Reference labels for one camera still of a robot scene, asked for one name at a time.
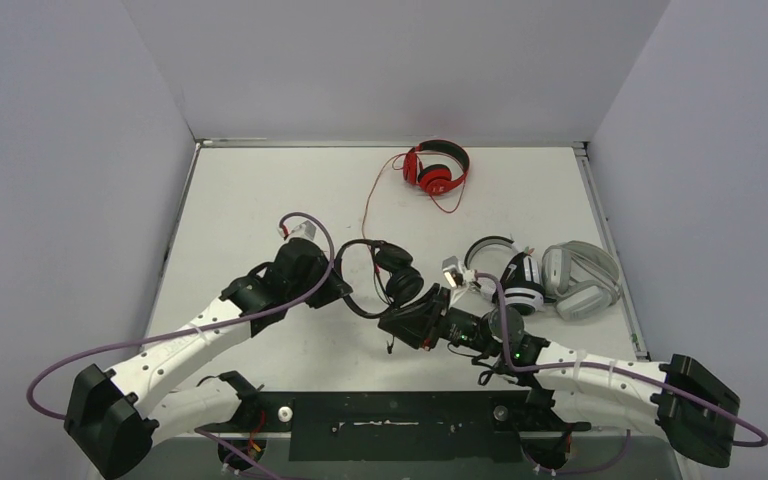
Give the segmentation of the black white striped headphones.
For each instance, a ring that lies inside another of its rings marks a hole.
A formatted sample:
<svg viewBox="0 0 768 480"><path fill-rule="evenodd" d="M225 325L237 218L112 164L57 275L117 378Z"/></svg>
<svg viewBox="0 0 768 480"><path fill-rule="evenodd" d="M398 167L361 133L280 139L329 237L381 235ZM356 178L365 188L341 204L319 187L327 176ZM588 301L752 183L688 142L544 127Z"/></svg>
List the black white striped headphones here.
<svg viewBox="0 0 768 480"><path fill-rule="evenodd" d="M472 289L485 300L495 302L502 293L506 304L520 315L530 316L545 307L546 291L542 284L539 262L530 248L520 247L513 239L491 235L478 239L466 251L464 265L469 268L473 259L487 247L506 247L513 255L499 277L501 288L485 285L476 280Z"/></svg>

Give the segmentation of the grey white headphones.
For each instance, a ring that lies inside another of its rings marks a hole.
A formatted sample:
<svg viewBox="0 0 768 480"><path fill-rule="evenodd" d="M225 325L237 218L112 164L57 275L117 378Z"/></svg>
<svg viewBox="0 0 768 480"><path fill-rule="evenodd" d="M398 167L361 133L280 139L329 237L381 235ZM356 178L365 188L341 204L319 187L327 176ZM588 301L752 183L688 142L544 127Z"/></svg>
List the grey white headphones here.
<svg viewBox="0 0 768 480"><path fill-rule="evenodd" d="M551 245L542 263L543 287L565 321L596 316L620 300L619 266L596 245L577 240Z"/></svg>

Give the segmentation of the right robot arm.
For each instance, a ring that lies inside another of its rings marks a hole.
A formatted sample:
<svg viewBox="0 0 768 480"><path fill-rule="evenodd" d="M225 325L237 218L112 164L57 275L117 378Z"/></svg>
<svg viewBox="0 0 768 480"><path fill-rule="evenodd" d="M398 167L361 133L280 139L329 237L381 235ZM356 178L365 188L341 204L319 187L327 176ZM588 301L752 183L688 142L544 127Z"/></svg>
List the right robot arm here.
<svg viewBox="0 0 768 480"><path fill-rule="evenodd" d="M675 354L667 362L624 361L568 348L528 333L505 302L483 316L455 307L453 295L480 274L452 260L448 286L434 285L420 299L382 315L379 329L414 349L441 340L493 359L489 371L528 389L526 414L536 426L614 427L657 437L699 464L731 463L737 394L696 359Z"/></svg>

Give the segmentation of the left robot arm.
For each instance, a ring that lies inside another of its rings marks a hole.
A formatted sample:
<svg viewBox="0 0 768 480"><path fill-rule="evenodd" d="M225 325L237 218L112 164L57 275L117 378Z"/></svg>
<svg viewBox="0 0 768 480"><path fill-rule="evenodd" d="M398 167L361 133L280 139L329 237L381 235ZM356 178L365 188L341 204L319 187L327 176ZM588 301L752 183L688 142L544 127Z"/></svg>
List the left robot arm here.
<svg viewBox="0 0 768 480"><path fill-rule="evenodd" d="M111 367L91 364L73 382L64 429L105 479L119 479L153 447L180 434L227 422L236 430L258 419L255 388L227 372L203 385L180 384L226 350L252 339L302 303L320 307L335 251L314 241L324 225L305 214L281 225L273 260L233 280L174 332L146 339L141 353Z"/></svg>

